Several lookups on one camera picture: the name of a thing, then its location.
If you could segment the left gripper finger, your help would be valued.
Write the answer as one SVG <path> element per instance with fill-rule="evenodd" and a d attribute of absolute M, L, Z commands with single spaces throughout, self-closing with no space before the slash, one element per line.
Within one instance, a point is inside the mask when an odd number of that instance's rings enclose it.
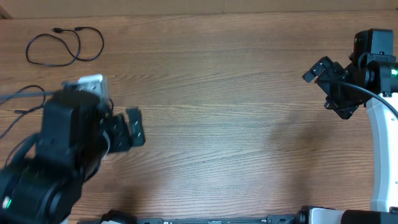
<path fill-rule="evenodd" d="M 109 152 L 126 152 L 131 148 L 131 138 L 123 114 L 109 117 L 106 120 L 105 131 L 109 136 Z"/>
<path fill-rule="evenodd" d="M 126 113 L 129 118 L 132 147 L 143 146 L 146 142 L 142 124 L 142 114 L 139 108 L 128 108 Z"/>

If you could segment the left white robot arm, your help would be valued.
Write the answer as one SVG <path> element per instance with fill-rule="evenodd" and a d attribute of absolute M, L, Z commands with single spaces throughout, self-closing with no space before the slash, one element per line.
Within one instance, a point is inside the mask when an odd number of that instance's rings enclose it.
<path fill-rule="evenodd" d="M 141 111 L 126 114 L 114 115 L 94 93 L 56 91 L 44 104 L 40 132 L 1 169 L 1 223 L 66 220 L 105 155 L 144 145 Z"/>

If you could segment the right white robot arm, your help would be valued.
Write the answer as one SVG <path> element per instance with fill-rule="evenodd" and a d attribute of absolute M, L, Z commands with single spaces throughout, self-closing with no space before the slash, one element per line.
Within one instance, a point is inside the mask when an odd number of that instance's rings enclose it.
<path fill-rule="evenodd" d="M 290 223 L 397 223 L 397 57 L 394 34 L 387 29 L 358 32 L 342 67 L 322 57 L 302 78 L 326 94 L 324 107 L 341 119 L 366 108 L 374 152 L 374 185 L 370 210 L 336 210 L 304 206 Z"/>

